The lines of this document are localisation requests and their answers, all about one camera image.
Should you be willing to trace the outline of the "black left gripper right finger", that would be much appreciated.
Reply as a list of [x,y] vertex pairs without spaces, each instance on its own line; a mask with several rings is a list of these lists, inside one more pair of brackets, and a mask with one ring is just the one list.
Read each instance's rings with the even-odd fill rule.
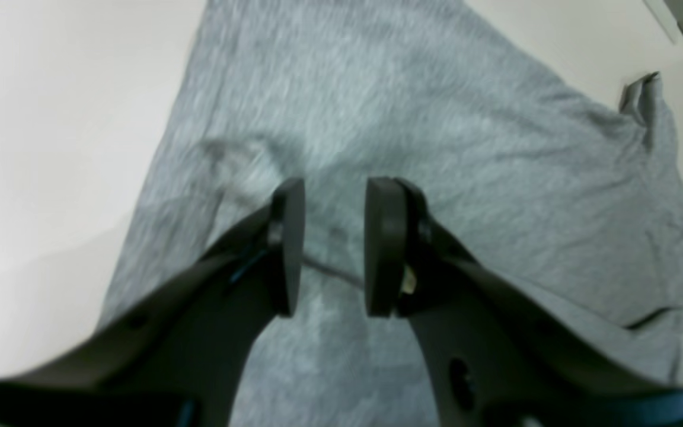
[[404,179],[371,177],[364,300],[414,332],[442,426],[678,426],[683,388],[626,370],[483,267]]

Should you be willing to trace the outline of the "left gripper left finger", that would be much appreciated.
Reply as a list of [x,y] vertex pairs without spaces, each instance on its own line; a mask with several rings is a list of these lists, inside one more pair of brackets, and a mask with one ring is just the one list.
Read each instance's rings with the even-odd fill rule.
[[304,230],[304,181],[288,179],[95,336],[0,378],[0,425],[228,425],[254,342],[295,313]]

